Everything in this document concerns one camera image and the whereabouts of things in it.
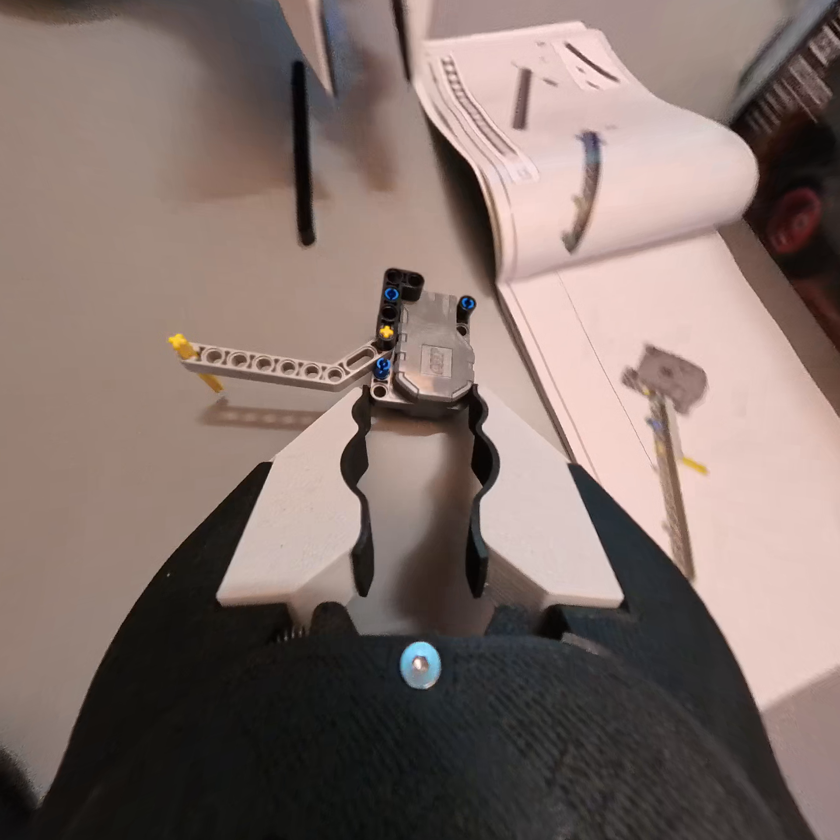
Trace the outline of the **open white instruction booklet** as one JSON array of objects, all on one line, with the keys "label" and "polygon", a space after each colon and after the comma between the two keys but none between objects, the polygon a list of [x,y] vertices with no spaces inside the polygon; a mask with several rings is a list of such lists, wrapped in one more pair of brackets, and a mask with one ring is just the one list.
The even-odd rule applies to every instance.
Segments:
[{"label": "open white instruction booklet", "polygon": [[762,711],[838,671],[838,413],[719,228],[758,168],[583,23],[411,36],[570,455],[696,586]]}]

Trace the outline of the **black toy set box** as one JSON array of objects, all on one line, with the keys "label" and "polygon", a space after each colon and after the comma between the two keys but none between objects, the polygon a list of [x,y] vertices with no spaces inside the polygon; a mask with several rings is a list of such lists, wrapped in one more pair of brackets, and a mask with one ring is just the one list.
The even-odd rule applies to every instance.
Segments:
[{"label": "black toy set box", "polygon": [[759,185],[745,218],[839,347],[839,2],[805,2],[744,71],[730,127]]}]

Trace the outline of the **grey toy brick motor assembly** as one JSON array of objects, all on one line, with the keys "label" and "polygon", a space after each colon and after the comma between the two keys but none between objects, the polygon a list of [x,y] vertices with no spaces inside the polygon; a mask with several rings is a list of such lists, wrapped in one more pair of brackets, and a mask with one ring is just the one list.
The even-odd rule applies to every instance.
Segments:
[{"label": "grey toy brick motor assembly", "polygon": [[167,342],[216,394],[226,379],[329,393],[366,381],[374,405],[437,419],[463,410],[473,392],[475,309],[473,297],[427,290],[420,273],[392,267],[384,272],[373,339],[330,364],[192,342],[180,333]]}]

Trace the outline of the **grey desk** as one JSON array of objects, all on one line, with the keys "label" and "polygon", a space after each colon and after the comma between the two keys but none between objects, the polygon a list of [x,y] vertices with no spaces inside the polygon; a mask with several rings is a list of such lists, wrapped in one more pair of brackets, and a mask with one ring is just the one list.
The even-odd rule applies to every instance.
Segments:
[{"label": "grey desk", "polygon": [[314,128],[297,242],[275,2],[2,3],[2,748],[39,799],[132,604],[255,463],[332,400],[232,384],[216,419],[168,334],[330,359],[386,266],[479,299],[478,362],[558,443],[442,174],[391,2],[336,2],[360,89]]}]

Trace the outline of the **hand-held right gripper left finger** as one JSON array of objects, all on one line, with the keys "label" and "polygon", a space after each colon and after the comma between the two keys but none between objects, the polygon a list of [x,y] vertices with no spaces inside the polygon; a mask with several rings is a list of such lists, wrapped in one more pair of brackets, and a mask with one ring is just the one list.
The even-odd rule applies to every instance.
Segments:
[{"label": "hand-held right gripper left finger", "polygon": [[368,469],[371,395],[356,387],[272,460],[217,590],[221,606],[283,604],[310,624],[325,602],[367,596],[375,572]]}]

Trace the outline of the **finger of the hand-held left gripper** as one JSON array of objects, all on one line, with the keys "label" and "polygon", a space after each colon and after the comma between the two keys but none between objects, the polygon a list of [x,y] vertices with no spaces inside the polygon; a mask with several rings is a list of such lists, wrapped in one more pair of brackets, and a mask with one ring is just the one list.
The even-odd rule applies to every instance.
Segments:
[{"label": "finger of the hand-held left gripper", "polygon": [[435,1],[391,1],[397,44],[406,81],[413,81],[434,18]]},{"label": "finger of the hand-held left gripper", "polygon": [[335,2],[279,1],[279,6],[303,58],[325,93],[335,99],[341,34],[341,15]]}]

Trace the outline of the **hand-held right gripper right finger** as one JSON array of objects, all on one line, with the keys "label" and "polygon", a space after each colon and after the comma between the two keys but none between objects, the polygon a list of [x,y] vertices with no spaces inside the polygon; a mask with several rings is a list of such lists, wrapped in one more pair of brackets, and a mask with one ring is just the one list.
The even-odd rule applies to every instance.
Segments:
[{"label": "hand-held right gripper right finger", "polygon": [[497,395],[467,401],[471,471],[469,592],[538,616],[551,606],[616,608],[623,590],[586,509],[572,463]]}]

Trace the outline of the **long black toy brick beam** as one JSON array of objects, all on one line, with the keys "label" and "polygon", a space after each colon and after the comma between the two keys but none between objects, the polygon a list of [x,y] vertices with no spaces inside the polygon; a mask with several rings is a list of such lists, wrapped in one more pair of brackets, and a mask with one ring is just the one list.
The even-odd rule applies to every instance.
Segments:
[{"label": "long black toy brick beam", "polygon": [[302,60],[297,60],[292,64],[290,92],[297,235],[302,247],[310,247],[316,241],[316,231],[313,211],[307,71]]}]

